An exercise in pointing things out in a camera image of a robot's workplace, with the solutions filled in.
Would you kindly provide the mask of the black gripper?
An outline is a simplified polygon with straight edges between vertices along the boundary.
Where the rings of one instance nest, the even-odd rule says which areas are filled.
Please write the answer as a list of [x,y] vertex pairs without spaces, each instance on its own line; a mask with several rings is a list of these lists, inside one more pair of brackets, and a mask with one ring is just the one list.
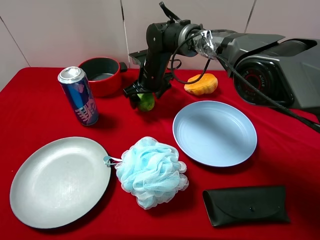
[[154,93],[159,99],[171,87],[171,78],[165,78],[165,72],[172,54],[178,47],[180,32],[184,26],[184,21],[150,24],[146,30],[148,49],[130,54],[132,59],[140,62],[137,80],[123,90],[133,109],[140,104],[138,94]]

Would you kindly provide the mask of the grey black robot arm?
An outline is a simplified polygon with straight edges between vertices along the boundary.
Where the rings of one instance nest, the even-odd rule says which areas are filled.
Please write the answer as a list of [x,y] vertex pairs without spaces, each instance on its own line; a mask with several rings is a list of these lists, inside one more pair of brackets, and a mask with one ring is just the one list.
[[285,40],[278,34],[204,30],[188,20],[153,23],[146,31],[146,50],[131,54],[140,71],[124,89],[132,104],[139,94],[157,98],[171,87],[172,54],[217,59],[233,79],[246,102],[267,106],[263,96],[278,104],[314,115],[320,113],[320,42],[317,39]]

